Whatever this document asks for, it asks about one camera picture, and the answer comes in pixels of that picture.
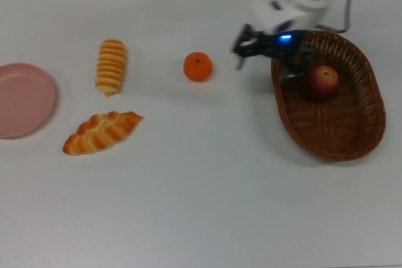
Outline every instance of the wicker basket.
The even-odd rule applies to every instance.
[[[345,38],[311,31],[306,45],[317,54],[313,67],[329,65],[340,78],[337,96],[327,102],[311,101],[303,92],[303,78],[281,85],[281,63],[272,60],[271,73],[281,120],[303,149],[331,161],[351,161],[369,154],[385,131],[386,114],[374,72],[366,56]]]

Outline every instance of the black cable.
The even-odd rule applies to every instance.
[[[346,33],[350,28],[350,7],[351,6],[352,6],[352,0],[346,0],[345,17],[344,17],[345,28],[337,31],[338,34]]]

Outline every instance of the red apple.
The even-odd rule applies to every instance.
[[[330,100],[339,88],[338,74],[328,65],[314,67],[305,76],[304,88],[314,100]]]

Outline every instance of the pastry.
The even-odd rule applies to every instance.
[[[83,122],[65,142],[63,152],[68,155],[91,154],[124,140],[143,119],[133,111],[95,114]]]
[[[95,88],[107,97],[120,91],[126,66],[126,47],[120,40],[108,39],[100,45]]]

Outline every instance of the braided bread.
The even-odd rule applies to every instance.
[[[95,114],[83,122],[65,142],[63,152],[68,155],[91,154],[121,142],[143,119],[133,111]]]
[[[126,47],[115,39],[100,45],[95,88],[107,97],[120,91],[126,66]]]

